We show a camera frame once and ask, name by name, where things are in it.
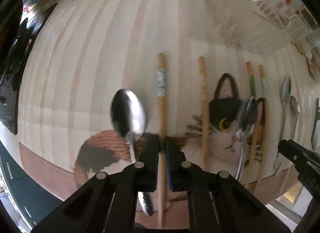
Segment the chopstick with grey band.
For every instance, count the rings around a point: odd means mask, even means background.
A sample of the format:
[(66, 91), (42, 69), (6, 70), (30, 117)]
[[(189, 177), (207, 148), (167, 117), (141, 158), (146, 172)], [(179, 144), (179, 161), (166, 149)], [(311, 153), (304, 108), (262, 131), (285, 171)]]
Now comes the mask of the chopstick with grey band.
[(166, 162), (165, 162), (165, 137), (166, 137), (166, 101), (165, 101), (165, 56), (161, 52), (157, 55), (157, 88), (158, 88), (158, 110), (159, 110), (159, 163), (158, 163), (158, 182), (159, 182), (159, 227), (164, 223), (164, 211), (166, 204)]

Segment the chopstick with yellow band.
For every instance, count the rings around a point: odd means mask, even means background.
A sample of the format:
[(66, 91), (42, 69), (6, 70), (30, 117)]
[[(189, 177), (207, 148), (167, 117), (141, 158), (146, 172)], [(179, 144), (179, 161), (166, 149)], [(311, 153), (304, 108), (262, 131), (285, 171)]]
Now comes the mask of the chopstick with yellow band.
[(207, 99), (207, 86), (206, 86), (206, 64), (204, 57), (199, 57), (199, 74), (200, 74), (200, 96), (201, 96), (201, 118), (202, 118), (202, 157), (203, 169), (208, 170), (208, 157), (209, 157), (209, 102)]

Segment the steel spoon on cat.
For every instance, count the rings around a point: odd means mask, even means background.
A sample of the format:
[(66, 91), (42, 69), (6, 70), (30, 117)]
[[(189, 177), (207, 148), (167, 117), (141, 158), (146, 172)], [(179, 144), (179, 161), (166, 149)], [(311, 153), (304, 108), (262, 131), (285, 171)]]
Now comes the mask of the steel spoon on cat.
[(241, 104), (235, 119), (235, 136), (240, 142), (240, 158), (235, 174), (237, 181), (241, 180), (247, 154), (246, 140), (254, 131), (258, 116), (257, 102), (254, 96), (248, 97)]

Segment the striped cat placemat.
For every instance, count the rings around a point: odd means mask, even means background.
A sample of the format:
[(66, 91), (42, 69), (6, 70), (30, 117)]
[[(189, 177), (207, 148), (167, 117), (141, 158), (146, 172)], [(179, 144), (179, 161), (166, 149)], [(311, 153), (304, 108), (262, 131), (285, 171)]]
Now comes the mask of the striped cat placemat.
[[(285, 0), (302, 16), (299, 0)], [(311, 147), (319, 84), (294, 44), (261, 56), (232, 46), (190, 37), (183, 0), (60, 0), (46, 21), (27, 25), (33, 44), (18, 99), (18, 144), (24, 171), (59, 199), (100, 170), (121, 171), (130, 163), (129, 148), (113, 130), (111, 101), (119, 89), (131, 89), (147, 118), (146, 136), (157, 135), (159, 110), (157, 55), (165, 56), (166, 134), (188, 147), (200, 164), (201, 139), (187, 139), (188, 127), (201, 113), (199, 57), (206, 64), (207, 98), (219, 78), (235, 81), (240, 100), (249, 96), (246, 63), (266, 72), (269, 136), (263, 178), (257, 195), (277, 197), (293, 178), (275, 177), (283, 157), (276, 153), (281, 127), (280, 85), (291, 76), (292, 95), (301, 114), (294, 139)]]

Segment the clear acrylic tray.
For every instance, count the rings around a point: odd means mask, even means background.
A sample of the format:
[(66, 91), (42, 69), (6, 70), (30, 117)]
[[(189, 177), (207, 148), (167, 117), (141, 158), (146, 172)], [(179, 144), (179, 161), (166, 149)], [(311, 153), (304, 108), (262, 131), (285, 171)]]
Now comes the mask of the clear acrylic tray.
[(183, 0), (191, 38), (265, 56), (311, 27), (285, 0)]

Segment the black induction cooktop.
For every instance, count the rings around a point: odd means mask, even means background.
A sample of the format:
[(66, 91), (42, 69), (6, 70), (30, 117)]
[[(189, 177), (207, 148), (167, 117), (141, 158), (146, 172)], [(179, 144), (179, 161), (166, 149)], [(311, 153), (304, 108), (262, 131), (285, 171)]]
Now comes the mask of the black induction cooktop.
[(4, 27), (4, 45), (1, 50), (1, 123), (14, 135), (18, 130), (18, 97), (23, 72), (33, 44), (28, 18), (22, 20), (20, 3)]

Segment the black handled knife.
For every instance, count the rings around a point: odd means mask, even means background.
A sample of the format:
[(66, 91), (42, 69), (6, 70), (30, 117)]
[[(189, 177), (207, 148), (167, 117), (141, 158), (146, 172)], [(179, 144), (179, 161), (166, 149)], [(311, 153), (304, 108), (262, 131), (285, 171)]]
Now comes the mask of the black handled knife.
[(317, 148), (317, 143), (319, 139), (319, 131), (320, 131), (320, 102), (319, 97), (316, 101), (316, 114), (315, 114), (315, 120), (313, 125), (313, 131), (311, 136), (311, 145), (312, 149), (315, 151)]

